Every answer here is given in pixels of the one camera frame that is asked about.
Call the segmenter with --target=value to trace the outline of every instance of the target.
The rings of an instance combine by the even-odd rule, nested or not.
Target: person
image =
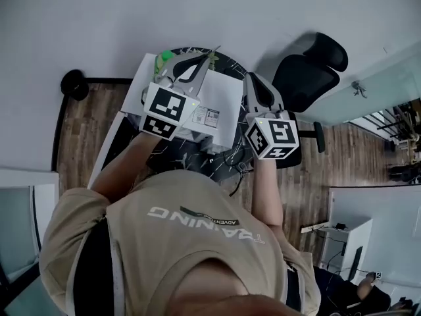
[[[60,309],[316,315],[320,291],[311,254],[297,251],[282,230],[275,160],[255,160],[250,214],[191,171],[160,173],[131,189],[158,142],[141,132],[90,190],[71,189],[60,198],[39,258],[42,282]]]
[[[321,268],[315,267],[314,274],[322,295],[319,315],[364,316],[390,308],[390,296],[373,285],[374,272],[368,273],[358,285]]]

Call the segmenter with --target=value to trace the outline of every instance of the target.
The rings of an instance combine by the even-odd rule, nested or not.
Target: desk
[[[190,51],[208,52],[209,50],[198,47],[185,47],[173,50],[175,54],[187,53]],[[217,60],[215,60],[213,64],[215,71],[237,78],[238,80],[243,80],[244,74],[247,71],[238,62],[219,52],[216,52],[215,56],[217,57]],[[132,85],[137,83],[137,80],[137,76],[135,76]],[[129,92],[121,112],[116,115],[103,146],[101,147],[88,187],[91,186],[103,167],[112,161],[138,134],[137,126],[139,124],[139,119],[136,115],[140,114],[136,113],[136,109],[132,107],[133,104],[138,104],[138,102],[140,102],[139,94]],[[235,132],[234,145],[231,150],[217,155],[208,155],[200,151],[199,144],[187,140],[179,138],[174,138],[170,142],[162,140],[152,152],[147,161],[147,165],[156,173],[175,169],[187,169],[202,173],[216,182],[236,175],[236,169],[227,164],[243,161],[248,165],[253,159],[251,147],[243,145],[245,143],[243,134],[248,129],[245,115],[246,112],[243,99],[239,112],[237,130]]]

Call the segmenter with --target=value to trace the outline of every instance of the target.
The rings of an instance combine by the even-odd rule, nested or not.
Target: black round object
[[[71,70],[64,75],[60,87],[64,95],[70,96],[76,101],[83,100],[89,92],[84,73],[77,69]]]

